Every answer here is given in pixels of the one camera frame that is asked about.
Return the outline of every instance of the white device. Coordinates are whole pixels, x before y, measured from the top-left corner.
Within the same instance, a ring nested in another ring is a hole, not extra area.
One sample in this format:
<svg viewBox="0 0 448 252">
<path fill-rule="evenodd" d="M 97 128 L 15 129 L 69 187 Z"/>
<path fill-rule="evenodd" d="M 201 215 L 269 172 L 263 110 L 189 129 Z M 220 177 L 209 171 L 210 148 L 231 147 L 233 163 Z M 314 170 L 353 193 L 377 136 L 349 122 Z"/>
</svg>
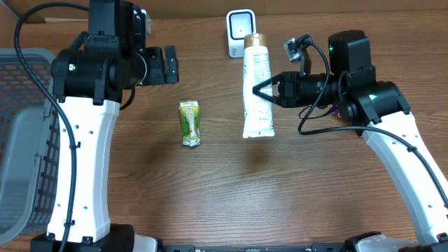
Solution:
<svg viewBox="0 0 448 252">
<path fill-rule="evenodd" d="M 412 113 L 404 114 L 401 111 L 385 115 L 381 117 L 381 123 L 375 125 L 371 122 L 368 126 L 386 130 L 415 146 L 430 165 L 442 189 L 448 191 L 448 182 L 421 139 Z M 383 162 L 403 198 L 419 245 L 427 246 L 439 242 L 439 235 L 448 233 L 448 209 L 421 161 L 413 152 L 409 152 L 406 146 L 385 134 L 366 130 L 363 137 Z"/>
<path fill-rule="evenodd" d="M 81 243 L 83 237 L 91 237 L 92 242 L 104 238 L 111 228 L 107 207 L 107 180 L 112 133 L 119 114 L 120 104 L 104 100 L 102 106 L 93 105 L 92 98 L 66 97 L 59 103 L 71 122 L 76 143 L 77 172 L 75 200 L 73 202 L 73 222 L 68 242 Z M 60 127 L 61 146 L 69 146 L 69 136 L 65 125 Z M 55 235 L 61 241 L 71 180 L 71 150 L 60 148 L 57 192 L 47 235 Z M 133 252 L 156 252 L 158 241 L 152 237 L 135 234 Z"/>
<path fill-rule="evenodd" d="M 243 57 L 244 37 L 257 33 L 255 13 L 249 9 L 232 10 L 227 13 L 226 20 L 229 56 Z"/>
</svg>

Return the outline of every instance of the basket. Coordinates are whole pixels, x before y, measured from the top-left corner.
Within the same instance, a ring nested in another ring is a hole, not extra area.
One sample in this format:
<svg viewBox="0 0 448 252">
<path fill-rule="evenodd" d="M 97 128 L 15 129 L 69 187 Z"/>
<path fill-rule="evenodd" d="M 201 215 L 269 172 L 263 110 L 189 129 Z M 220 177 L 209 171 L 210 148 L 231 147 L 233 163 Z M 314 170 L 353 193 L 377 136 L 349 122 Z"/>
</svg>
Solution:
<svg viewBox="0 0 448 252">
<path fill-rule="evenodd" d="M 22 50 L 52 90 L 55 56 Z M 0 245 L 26 232 L 43 232 L 56 198 L 60 131 L 57 112 L 23 70 L 14 49 L 0 49 Z"/>
</svg>

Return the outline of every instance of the wood grain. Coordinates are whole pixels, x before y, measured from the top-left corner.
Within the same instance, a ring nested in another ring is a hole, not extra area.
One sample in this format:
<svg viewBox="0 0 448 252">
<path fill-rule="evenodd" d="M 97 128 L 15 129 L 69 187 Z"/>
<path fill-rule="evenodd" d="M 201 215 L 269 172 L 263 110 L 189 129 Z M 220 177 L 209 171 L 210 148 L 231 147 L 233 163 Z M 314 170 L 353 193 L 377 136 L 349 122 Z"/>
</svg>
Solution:
<svg viewBox="0 0 448 252">
<path fill-rule="evenodd" d="M 53 0 L 6 0 L 18 14 L 23 14 L 32 6 L 51 1 Z M 89 0 L 69 0 L 69 2 L 89 5 Z M 229 11 L 239 8 L 250 8 L 256 15 L 448 9 L 448 1 L 445 0 L 132 0 L 132 3 L 146 9 L 155 19 L 225 17 Z M 38 15 L 45 19 L 88 18 L 86 12 L 69 8 L 47 8 Z"/>
<path fill-rule="evenodd" d="M 16 22 L 13 14 L 0 3 L 0 48 L 13 46 L 13 34 Z"/>
<path fill-rule="evenodd" d="M 325 48 L 335 32 L 365 30 L 377 79 L 398 84 L 428 149 L 448 172 L 448 10 L 273 15 L 257 22 L 269 38 L 272 74 L 298 69 L 282 46 L 293 36 L 309 32 Z M 58 53 L 85 29 L 87 23 L 28 24 L 21 43 Z M 114 223 L 166 244 L 197 246 L 341 242 L 371 230 L 415 238 L 383 164 L 355 133 L 299 136 L 299 110 L 275 107 L 274 138 L 242 139 L 242 59 L 228 58 L 224 18 L 154 20 L 148 45 L 171 44 L 181 82 L 137 88 L 115 127 L 108 182 Z M 313 72 L 323 72 L 320 57 L 310 54 Z M 181 145 L 178 106 L 185 99 L 201 107 L 203 142 L 193 149 Z M 306 128 L 343 124 L 327 117 Z M 31 237 L 3 250 L 27 250 Z"/>
</svg>

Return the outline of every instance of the wooden table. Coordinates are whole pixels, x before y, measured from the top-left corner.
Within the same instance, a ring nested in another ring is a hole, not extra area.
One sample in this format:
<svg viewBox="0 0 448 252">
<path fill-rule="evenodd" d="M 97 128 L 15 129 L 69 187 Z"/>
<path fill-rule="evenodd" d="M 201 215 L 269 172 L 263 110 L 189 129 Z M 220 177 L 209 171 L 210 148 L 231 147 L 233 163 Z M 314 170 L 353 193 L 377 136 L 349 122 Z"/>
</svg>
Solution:
<svg viewBox="0 0 448 252">
<path fill-rule="evenodd" d="M 269 38 L 272 74 L 297 71 L 282 44 L 309 32 L 327 38 L 363 29 L 377 79 L 395 82 L 422 137 L 448 172 L 448 10 L 257 17 Z M 25 47 L 57 54 L 87 23 L 29 24 Z M 242 59 L 229 59 L 225 18 L 154 20 L 149 46 L 174 44 L 181 82 L 139 87 L 118 119 L 111 147 L 108 207 L 114 223 L 166 244 L 298 245 L 343 242 L 371 230 L 415 239 L 392 180 L 354 132 L 297 133 L 299 109 L 274 108 L 276 136 L 242 138 Z M 313 72 L 324 71 L 310 50 Z M 202 145 L 181 145 L 179 102 L 197 99 Z M 335 117 L 306 128 L 344 125 Z M 29 248 L 33 236 L 3 247 Z"/>
</svg>

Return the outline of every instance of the white lotion tube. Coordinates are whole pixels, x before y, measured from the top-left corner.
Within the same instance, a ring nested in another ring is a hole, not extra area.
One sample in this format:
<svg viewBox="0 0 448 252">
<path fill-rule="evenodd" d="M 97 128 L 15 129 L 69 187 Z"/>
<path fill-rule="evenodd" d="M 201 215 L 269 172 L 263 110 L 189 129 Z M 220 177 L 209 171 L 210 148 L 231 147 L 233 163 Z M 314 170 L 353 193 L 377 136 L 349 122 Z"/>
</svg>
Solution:
<svg viewBox="0 0 448 252">
<path fill-rule="evenodd" d="M 272 103 L 252 93 L 253 86 L 271 78 L 267 39 L 264 34 L 249 34 L 244 37 L 243 137 L 273 137 Z M 261 89 L 272 96 L 272 85 Z"/>
</svg>

